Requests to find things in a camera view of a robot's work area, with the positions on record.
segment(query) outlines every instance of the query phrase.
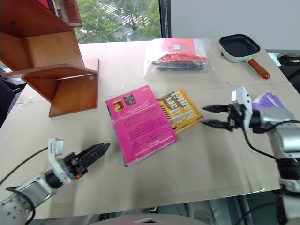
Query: tree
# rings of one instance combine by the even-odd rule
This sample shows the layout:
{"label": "tree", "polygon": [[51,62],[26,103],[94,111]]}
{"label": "tree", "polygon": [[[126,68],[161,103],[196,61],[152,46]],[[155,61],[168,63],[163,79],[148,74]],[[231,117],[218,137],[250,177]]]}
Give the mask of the tree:
{"label": "tree", "polygon": [[158,0],[153,0],[147,7],[139,26],[139,33],[144,40],[161,38]]}
{"label": "tree", "polygon": [[137,23],[143,17],[143,12],[149,5],[150,0],[106,0],[117,7],[116,15],[125,21],[125,25],[131,27],[135,32],[138,29]]}
{"label": "tree", "polygon": [[77,0],[82,27],[75,30],[79,43],[118,41],[115,33],[121,30],[117,19],[106,13],[101,0]]}

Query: window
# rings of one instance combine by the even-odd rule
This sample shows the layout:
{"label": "window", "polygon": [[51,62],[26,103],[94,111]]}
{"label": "window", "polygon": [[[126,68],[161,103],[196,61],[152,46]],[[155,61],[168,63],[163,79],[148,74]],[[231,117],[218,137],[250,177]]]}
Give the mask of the window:
{"label": "window", "polygon": [[82,27],[78,43],[161,38],[159,0],[77,0]]}

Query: table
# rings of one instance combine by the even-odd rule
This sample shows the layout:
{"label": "table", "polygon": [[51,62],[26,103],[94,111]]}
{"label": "table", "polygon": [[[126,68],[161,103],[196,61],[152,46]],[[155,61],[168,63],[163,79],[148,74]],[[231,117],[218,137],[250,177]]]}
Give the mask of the table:
{"label": "table", "polygon": [[[124,167],[105,101],[148,84],[157,97],[184,88],[195,104],[230,103],[231,91],[245,85],[250,96],[273,92],[300,118],[300,97],[267,53],[256,60],[270,73],[258,77],[245,63],[230,63],[220,56],[216,38],[203,39],[210,47],[213,71],[143,78],[147,42],[82,44],[84,58],[99,58],[98,108],[48,117],[50,103],[26,86],[0,129],[0,171],[7,174],[27,156],[47,145],[49,137],[64,137],[64,155],[103,142],[111,146],[89,172],[37,208],[37,218],[79,216],[186,203],[279,188],[272,159],[253,152],[241,130],[232,133],[197,124],[179,134],[178,142],[130,167]],[[226,119],[226,113],[203,111],[205,118]],[[251,143],[271,154],[266,135]],[[36,156],[17,170],[0,189],[0,199],[15,186],[50,168],[47,154]]]}

